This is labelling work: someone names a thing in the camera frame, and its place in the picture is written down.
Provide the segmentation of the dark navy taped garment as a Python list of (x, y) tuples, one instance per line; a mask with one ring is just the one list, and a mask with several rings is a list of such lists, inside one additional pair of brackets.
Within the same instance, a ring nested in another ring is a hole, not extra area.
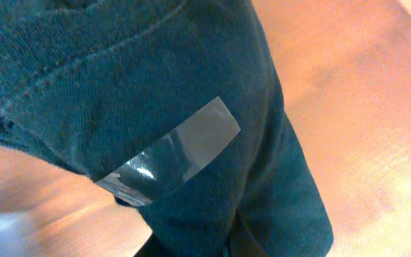
[(0, 1), (0, 146), (136, 208), (140, 256), (333, 244), (250, 1)]

